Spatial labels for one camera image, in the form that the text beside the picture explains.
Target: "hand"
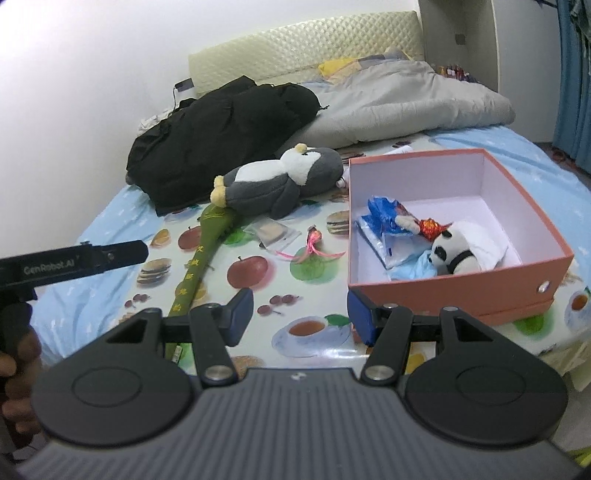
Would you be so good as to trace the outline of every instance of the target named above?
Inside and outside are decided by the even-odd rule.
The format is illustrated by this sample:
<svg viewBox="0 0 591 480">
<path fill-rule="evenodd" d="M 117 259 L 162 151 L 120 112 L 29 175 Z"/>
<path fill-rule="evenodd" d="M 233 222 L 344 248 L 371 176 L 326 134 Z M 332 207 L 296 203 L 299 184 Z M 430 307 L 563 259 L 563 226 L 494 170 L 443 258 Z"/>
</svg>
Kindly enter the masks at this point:
<svg viewBox="0 0 591 480">
<path fill-rule="evenodd" d="M 0 377 L 9 377 L 5 391 L 0 393 L 1 400 L 5 400 L 2 415 L 14 422 L 17 433 L 30 441 L 32 435 L 41 431 L 31 406 L 31 389 L 41 372 L 41 344 L 35 330 L 31 328 L 23 337 L 17 352 L 18 372 L 15 359 L 0 352 Z"/>
</svg>

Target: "blue curtain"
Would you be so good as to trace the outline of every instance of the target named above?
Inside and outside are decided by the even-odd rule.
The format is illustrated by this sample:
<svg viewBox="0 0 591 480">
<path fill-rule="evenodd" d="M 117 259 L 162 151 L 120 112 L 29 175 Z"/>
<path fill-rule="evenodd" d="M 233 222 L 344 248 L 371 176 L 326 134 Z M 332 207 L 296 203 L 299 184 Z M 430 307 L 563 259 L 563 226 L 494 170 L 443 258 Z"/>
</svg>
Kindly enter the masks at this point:
<svg viewBox="0 0 591 480">
<path fill-rule="evenodd" d="M 553 145 L 591 173 L 590 52 L 583 51 L 583 43 L 570 21 L 569 0 L 557 3 L 562 68 Z"/>
</svg>

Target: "headboard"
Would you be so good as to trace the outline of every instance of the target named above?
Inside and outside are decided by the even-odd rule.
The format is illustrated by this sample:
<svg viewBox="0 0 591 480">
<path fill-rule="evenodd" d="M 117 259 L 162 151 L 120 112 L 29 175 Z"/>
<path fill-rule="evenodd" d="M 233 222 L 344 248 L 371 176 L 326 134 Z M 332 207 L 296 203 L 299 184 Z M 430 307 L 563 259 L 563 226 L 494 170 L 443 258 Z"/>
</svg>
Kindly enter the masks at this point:
<svg viewBox="0 0 591 480">
<path fill-rule="evenodd" d="M 414 11 L 308 20 L 189 55 L 189 70 L 199 97 L 241 75 L 276 85 L 312 80 L 326 60 L 384 53 L 391 46 L 423 60 L 422 38 Z"/>
</svg>

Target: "orange box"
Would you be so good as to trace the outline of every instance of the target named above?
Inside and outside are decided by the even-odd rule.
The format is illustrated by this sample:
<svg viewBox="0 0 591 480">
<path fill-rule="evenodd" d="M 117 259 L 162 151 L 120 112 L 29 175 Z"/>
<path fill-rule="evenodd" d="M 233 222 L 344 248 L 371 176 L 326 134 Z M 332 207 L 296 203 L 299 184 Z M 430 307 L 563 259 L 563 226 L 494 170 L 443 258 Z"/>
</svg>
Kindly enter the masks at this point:
<svg viewBox="0 0 591 480">
<path fill-rule="evenodd" d="M 422 314 L 454 305 L 489 325 L 513 322 L 550 308 L 573 259 L 539 205 L 486 150 L 352 158 L 349 189 L 349 287 L 378 305 Z M 391 281 L 355 223 L 369 212 L 371 196 L 397 199 L 416 217 L 442 224 L 474 221 L 493 239 L 505 236 L 509 248 L 492 271 Z"/>
</svg>

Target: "stuffed penguin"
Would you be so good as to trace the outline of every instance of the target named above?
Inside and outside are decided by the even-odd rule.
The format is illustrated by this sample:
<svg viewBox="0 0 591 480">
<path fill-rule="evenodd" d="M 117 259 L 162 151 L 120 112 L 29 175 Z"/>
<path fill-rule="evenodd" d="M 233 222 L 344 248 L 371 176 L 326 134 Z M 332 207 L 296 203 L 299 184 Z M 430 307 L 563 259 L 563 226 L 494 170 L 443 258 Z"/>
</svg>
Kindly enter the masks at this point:
<svg viewBox="0 0 591 480">
<path fill-rule="evenodd" d="M 300 197 L 324 193 L 342 176 L 343 161 L 335 150 L 297 144 L 279 160 L 248 163 L 216 177 L 210 198 L 244 216 L 268 213 L 279 219 L 296 208 Z"/>
</svg>

